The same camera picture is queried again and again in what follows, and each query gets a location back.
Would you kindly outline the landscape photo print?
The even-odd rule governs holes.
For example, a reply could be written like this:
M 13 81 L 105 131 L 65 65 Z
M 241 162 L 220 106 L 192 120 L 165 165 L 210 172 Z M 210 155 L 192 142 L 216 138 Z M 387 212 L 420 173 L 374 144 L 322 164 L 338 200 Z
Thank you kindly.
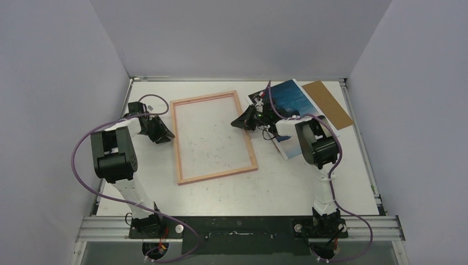
M 249 105 L 255 106 L 255 96 L 264 91 L 264 105 L 270 104 L 272 100 L 277 112 L 284 117 L 299 117 L 304 114 L 313 114 L 315 116 L 325 116 L 322 110 L 308 96 L 298 81 L 291 79 L 276 85 L 270 86 L 271 94 L 265 88 L 246 96 Z M 298 139 L 290 136 L 282 136 L 276 132 L 274 126 L 258 126 L 256 129 L 264 131 L 265 138 L 272 140 L 279 152 L 286 160 L 301 154 Z

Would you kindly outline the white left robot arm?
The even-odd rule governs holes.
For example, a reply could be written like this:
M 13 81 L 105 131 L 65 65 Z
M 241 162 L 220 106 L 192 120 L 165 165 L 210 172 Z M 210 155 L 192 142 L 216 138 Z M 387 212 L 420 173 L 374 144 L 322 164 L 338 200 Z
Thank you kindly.
M 138 161 L 133 137 L 143 135 L 155 144 L 170 142 L 174 134 L 158 115 L 150 115 L 141 102 L 128 104 L 124 121 L 91 134 L 94 171 L 116 188 L 131 211 L 131 227 L 143 235 L 159 237 L 165 223 L 158 207 L 137 178 Z

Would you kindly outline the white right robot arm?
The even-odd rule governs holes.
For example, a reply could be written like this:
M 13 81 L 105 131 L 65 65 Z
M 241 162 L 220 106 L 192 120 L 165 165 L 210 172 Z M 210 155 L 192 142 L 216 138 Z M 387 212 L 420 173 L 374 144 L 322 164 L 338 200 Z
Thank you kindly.
M 301 231 L 314 238 L 346 238 L 348 236 L 345 221 L 333 198 L 330 187 L 331 179 L 325 171 L 329 163 L 338 160 L 338 145 L 329 130 L 329 124 L 323 115 L 314 118 L 300 118 L 297 110 L 288 111 L 275 105 L 254 105 L 248 108 L 231 126 L 245 131 L 254 131 L 263 127 L 273 134 L 275 140 L 289 137 L 299 142 L 300 153 L 305 161 L 313 166 L 314 200 L 312 224 L 302 225 Z

